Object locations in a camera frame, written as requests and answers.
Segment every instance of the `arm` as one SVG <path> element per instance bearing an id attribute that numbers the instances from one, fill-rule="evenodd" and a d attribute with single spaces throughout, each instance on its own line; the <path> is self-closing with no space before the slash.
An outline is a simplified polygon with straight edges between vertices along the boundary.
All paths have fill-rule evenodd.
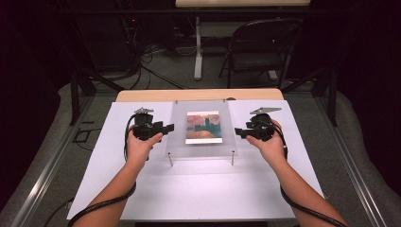
<path id="1" fill-rule="evenodd" d="M 147 141 L 137 139 L 133 133 L 128 137 L 128 159 L 115 177 L 107 186 L 89 203 L 93 204 L 111 200 L 125 195 L 133 187 L 139 172 L 145 165 L 153 145 L 162 139 L 163 135 L 158 133 Z M 123 213 L 127 200 L 95 210 L 78 219 L 74 227 L 79 226 L 117 226 Z"/>
<path id="2" fill-rule="evenodd" d="M 296 203 L 304 207 L 334 218 L 343 224 L 347 224 L 339 212 L 319 195 L 287 162 L 284 156 L 283 141 L 277 131 L 273 137 L 263 142 L 252 136 L 247 136 L 250 144 L 259 148 L 263 158 L 277 175 L 283 190 Z M 310 216 L 300 210 L 292 208 L 301 226 L 332 226 L 331 224 Z"/>

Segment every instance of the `picture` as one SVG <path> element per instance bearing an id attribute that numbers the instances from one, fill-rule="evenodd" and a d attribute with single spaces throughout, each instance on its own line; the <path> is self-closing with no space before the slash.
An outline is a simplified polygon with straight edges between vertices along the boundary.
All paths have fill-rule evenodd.
<path id="1" fill-rule="evenodd" d="M 187 113 L 186 144 L 215 144 L 222 142 L 218 111 Z"/>

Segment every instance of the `white table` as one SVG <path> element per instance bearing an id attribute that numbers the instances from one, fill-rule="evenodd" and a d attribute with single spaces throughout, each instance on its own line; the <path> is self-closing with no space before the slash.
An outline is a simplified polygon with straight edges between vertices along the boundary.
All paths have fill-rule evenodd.
<path id="1" fill-rule="evenodd" d="M 177 8 L 307 7 L 310 0 L 176 0 Z M 231 37 L 239 23 L 204 23 L 196 18 L 197 57 L 194 80 L 201 79 L 201 37 Z"/>
<path id="2" fill-rule="evenodd" d="M 200 100 L 213 97 L 246 99 L 228 101 L 233 127 L 237 128 L 245 128 L 251 110 L 261 106 L 283 108 L 270 116 L 283 126 L 288 143 L 288 161 L 315 190 L 323 194 L 291 110 L 277 89 L 127 91 L 120 95 L 107 116 L 67 218 L 86 207 L 124 165 L 124 129 L 134 110 L 141 107 L 154 109 L 153 120 L 169 124 L 174 105 L 172 100 L 182 101 L 191 97 Z M 153 97 L 158 102 L 148 101 Z M 154 146 L 122 219 L 256 221 L 294 218 L 289 205 L 281 197 L 275 174 L 259 151 L 246 140 L 235 137 L 238 155 L 233 166 L 231 157 L 174 159 L 174 166 L 171 166 L 166 157 L 167 142 L 168 135 Z"/>

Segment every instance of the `white border of picture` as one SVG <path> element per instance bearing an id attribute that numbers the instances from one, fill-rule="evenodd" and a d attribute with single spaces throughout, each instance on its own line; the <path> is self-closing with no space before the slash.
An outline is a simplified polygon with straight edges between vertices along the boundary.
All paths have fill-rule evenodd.
<path id="1" fill-rule="evenodd" d="M 210 112 L 188 112 L 186 116 L 190 115 L 220 115 L 218 111 L 210 111 Z M 185 139 L 186 144 L 220 144 L 223 142 L 222 138 L 204 138 L 204 139 Z"/>

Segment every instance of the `forearm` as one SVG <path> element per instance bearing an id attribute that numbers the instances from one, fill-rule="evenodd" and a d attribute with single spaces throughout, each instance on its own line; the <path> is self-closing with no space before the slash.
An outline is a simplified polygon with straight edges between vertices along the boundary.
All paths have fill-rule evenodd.
<path id="1" fill-rule="evenodd" d="M 292 201 L 346 224 L 337 210 L 319 195 L 287 161 L 282 160 L 270 166 L 276 173 L 283 190 Z M 295 208 L 292 210 L 301 226 L 332 226 Z"/>
<path id="2" fill-rule="evenodd" d="M 140 167 L 125 164 L 88 206 L 126 195 L 132 189 L 139 171 Z M 97 209 L 80 218 L 74 226 L 117 226 L 126 203 L 127 200 L 124 200 Z"/>

